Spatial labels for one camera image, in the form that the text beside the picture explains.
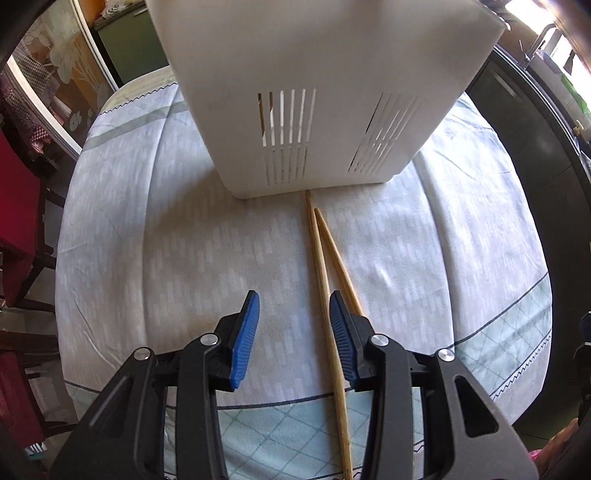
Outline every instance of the wall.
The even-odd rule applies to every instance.
[[[86,23],[91,25],[105,9],[105,0],[78,0]]]
[[[527,51],[527,49],[533,45],[537,36],[538,35],[530,27],[524,24],[521,20],[516,19],[515,22],[511,24],[511,30],[503,33],[503,36],[499,40],[499,45],[521,63],[524,60],[524,56],[519,47],[519,40],[521,40],[524,51]]]

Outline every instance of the wooden chopstick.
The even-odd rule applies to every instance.
[[[322,212],[320,211],[320,209],[315,208],[314,213],[316,214],[320,234],[322,235],[326,244],[329,247],[333,263],[335,264],[336,271],[339,276],[339,280],[344,289],[345,301],[348,304],[349,311],[356,315],[365,316],[363,315],[363,308],[361,308],[361,302],[357,297],[355,288],[353,286],[353,282],[351,282],[351,277],[349,276],[347,268],[345,267],[345,263],[343,262],[343,258],[340,256],[339,249],[336,246],[335,240],[332,238],[329,226],[326,224],[326,221],[324,220],[324,217],[322,216]]]
[[[314,253],[314,264],[316,265],[316,278],[320,293],[320,305],[322,307],[322,324],[324,326],[324,336],[328,347],[330,371],[332,373],[333,390],[335,391],[335,410],[337,426],[339,429],[339,443],[341,462],[343,464],[344,480],[353,479],[353,466],[351,463],[351,449],[349,442],[349,422],[347,419],[347,401],[345,398],[345,378],[340,364],[339,353],[336,348],[335,337],[330,325],[329,297],[330,287],[329,278],[324,263],[322,253],[322,243],[320,242],[320,232],[316,222],[316,215],[312,208],[310,191],[306,190],[306,207],[308,212],[308,222],[310,227],[310,236],[312,238],[312,250]]]

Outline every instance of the white tablecloth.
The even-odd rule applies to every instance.
[[[180,349],[254,289],[261,317],[246,378],[218,395],[231,478],[333,475],[339,451],[304,194],[233,198],[174,78],[159,82],[108,104],[72,178],[56,271],[69,391],[83,413],[135,348]],[[544,381],[550,281],[511,159],[468,96],[389,183],[312,195],[374,329],[418,352],[451,346],[516,420]],[[355,466],[370,401],[348,393]],[[419,409],[415,420],[420,453]]]

